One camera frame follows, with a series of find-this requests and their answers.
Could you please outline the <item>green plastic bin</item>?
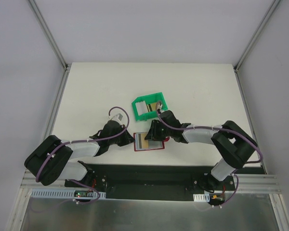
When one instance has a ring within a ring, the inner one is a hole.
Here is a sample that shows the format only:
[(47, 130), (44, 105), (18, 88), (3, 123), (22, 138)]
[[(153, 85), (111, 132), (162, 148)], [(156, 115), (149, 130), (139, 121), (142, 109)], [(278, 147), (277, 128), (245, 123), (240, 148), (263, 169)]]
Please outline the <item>green plastic bin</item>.
[(147, 121), (157, 118), (156, 104), (161, 101), (162, 110), (168, 110), (162, 92), (137, 97), (132, 103), (132, 109), (136, 121)]

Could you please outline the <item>red leather card holder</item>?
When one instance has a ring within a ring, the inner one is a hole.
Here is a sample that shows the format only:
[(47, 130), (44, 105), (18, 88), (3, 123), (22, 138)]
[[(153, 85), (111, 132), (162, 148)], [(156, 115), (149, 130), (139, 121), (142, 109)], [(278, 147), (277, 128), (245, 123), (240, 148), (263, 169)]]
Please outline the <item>red leather card holder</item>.
[(165, 149), (164, 141), (146, 140), (145, 139), (146, 135), (147, 135), (146, 132), (137, 132), (133, 134), (135, 152)]

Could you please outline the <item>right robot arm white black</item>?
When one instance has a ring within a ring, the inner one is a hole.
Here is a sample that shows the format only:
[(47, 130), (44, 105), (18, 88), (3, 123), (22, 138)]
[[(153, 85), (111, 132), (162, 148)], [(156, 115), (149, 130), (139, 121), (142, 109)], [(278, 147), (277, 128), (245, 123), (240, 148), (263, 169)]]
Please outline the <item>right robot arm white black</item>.
[(164, 141), (167, 137), (179, 143), (204, 143), (217, 148), (222, 158), (207, 177), (207, 184), (213, 190), (222, 187), (225, 178), (241, 169), (258, 150), (257, 143), (234, 121), (212, 127), (196, 126), (181, 123), (170, 110), (158, 114), (158, 120), (152, 120), (145, 140)]

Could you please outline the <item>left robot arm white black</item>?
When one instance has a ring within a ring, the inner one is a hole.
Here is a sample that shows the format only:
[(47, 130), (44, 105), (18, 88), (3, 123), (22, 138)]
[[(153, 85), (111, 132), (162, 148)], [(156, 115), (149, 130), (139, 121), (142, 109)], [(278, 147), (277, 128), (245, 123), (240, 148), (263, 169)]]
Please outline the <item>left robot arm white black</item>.
[(92, 182), (89, 168), (69, 160), (85, 156), (97, 157), (108, 151), (111, 145), (119, 147), (134, 142), (125, 125), (109, 120), (96, 134), (87, 140), (63, 142), (55, 135), (48, 136), (24, 162), (24, 166), (44, 186), (58, 179), (75, 180), (81, 187)]

